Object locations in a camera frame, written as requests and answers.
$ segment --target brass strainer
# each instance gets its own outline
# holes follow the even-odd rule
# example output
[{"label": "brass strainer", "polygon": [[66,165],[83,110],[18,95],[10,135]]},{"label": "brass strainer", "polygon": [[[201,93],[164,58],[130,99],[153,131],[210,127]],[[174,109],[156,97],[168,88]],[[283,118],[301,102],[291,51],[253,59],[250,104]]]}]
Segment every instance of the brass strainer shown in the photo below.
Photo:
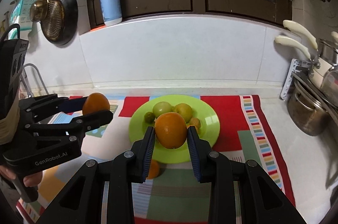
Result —
[{"label": "brass strainer", "polygon": [[56,40],[64,26],[64,9],[58,0],[49,0],[48,11],[45,19],[41,21],[41,29],[44,35]]}]

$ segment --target cream pot handle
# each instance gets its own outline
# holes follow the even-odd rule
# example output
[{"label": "cream pot handle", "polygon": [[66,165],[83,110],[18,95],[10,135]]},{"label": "cream pot handle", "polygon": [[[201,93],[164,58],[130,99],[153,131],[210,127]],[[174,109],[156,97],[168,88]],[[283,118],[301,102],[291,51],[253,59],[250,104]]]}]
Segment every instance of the cream pot handle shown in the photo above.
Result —
[{"label": "cream pot handle", "polygon": [[335,31],[331,32],[331,36],[333,37],[333,39],[335,40],[336,44],[338,44],[338,33]]},{"label": "cream pot handle", "polygon": [[286,46],[289,46],[289,47],[295,47],[295,48],[298,48],[300,51],[303,52],[303,54],[305,55],[305,57],[307,57],[308,59],[311,60],[311,55],[310,55],[310,52],[309,52],[309,49],[302,45],[300,42],[290,38],[290,37],[287,37],[287,36],[277,36],[275,37],[275,42],[277,44],[282,44],[282,45],[286,45]]},{"label": "cream pot handle", "polygon": [[284,20],[283,26],[290,29],[291,32],[301,33],[301,34],[305,35],[308,38],[308,40],[310,41],[310,44],[313,47],[313,49],[318,50],[318,44],[316,42],[315,36],[313,36],[309,32],[309,30],[307,30],[304,26],[302,26],[298,22],[294,22],[294,21],[291,21],[291,20]]}]

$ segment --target black cable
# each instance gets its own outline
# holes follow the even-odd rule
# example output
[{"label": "black cable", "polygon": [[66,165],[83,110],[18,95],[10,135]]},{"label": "black cable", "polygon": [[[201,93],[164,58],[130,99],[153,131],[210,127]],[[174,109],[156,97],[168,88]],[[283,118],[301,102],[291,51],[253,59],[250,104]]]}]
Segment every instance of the black cable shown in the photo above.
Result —
[{"label": "black cable", "polygon": [[18,39],[20,39],[20,25],[18,23],[14,23],[12,25],[10,25],[7,30],[4,32],[4,34],[1,36],[0,38],[0,50],[3,47],[3,44],[5,43],[5,38],[8,36],[9,32],[16,28],[16,30],[18,31]]}]

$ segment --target white tile wall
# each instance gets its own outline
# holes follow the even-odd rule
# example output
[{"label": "white tile wall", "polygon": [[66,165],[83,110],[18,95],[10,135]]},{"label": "white tile wall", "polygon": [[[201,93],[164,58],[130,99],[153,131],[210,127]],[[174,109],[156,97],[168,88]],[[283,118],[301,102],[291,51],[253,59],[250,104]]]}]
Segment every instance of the white tile wall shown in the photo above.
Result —
[{"label": "white tile wall", "polygon": [[[47,87],[92,82],[78,35],[62,47],[48,42],[41,30],[30,37],[29,41],[31,44],[25,63],[33,63],[38,67]],[[27,67],[26,72],[31,88],[41,87],[32,68]]]},{"label": "white tile wall", "polygon": [[265,27],[245,20],[166,16],[80,36],[93,83],[257,80]]},{"label": "white tile wall", "polygon": [[284,82],[292,58],[305,59],[297,49],[276,44],[274,37],[278,35],[286,35],[301,41],[300,37],[291,34],[287,30],[267,27],[258,81]]}]

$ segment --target green plate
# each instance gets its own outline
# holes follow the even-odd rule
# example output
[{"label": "green plate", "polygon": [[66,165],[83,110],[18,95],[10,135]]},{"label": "green plate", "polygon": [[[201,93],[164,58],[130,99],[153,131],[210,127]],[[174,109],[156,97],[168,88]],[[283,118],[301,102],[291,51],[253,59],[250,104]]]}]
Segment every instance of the green plate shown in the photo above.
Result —
[{"label": "green plate", "polygon": [[[149,124],[144,121],[144,114],[148,111],[153,111],[153,106],[162,101],[166,101],[172,106],[180,103],[186,103],[191,106],[193,109],[193,117],[197,117],[201,121],[199,137],[208,141],[210,146],[216,143],[219,135],[219,119],[216,112],[207,103],[185,95],[161,96],[140,106],[131,117],[129,124],[129,139],[132,143],[143,139],[146,129],[149,126]],[[190,161],[190,155],[187,142],[175,150],[169,150],[164,148],[156,140],[153,159],[166,164],[188,162]]]}]

